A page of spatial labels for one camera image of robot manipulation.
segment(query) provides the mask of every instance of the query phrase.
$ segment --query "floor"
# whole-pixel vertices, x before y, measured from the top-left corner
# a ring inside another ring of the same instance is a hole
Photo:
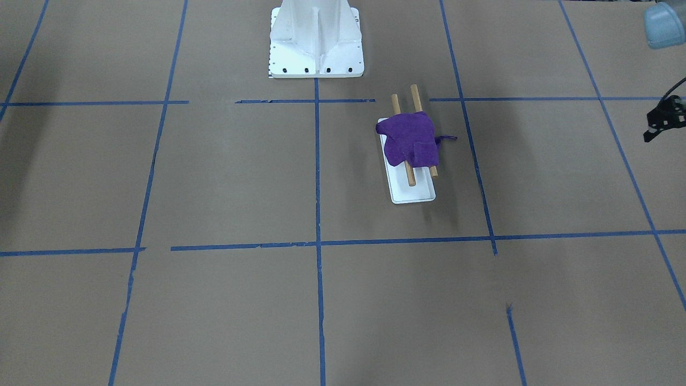
[[[366,73],[315,81],[279,3],[0,2],[0,385],[686,384],[650,4],[351,0]],[[412,83],[458,141],[394,205]]]

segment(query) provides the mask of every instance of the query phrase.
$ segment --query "purple cloth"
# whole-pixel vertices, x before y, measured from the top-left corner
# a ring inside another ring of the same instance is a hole
[[[377,133],[386,136],[383,153],[391,166],[404,161],[413,168],[437,166],[440,140],[457,138],[434,138],[434,131],[434,123],[424,111],[393,115],[377,124]]]

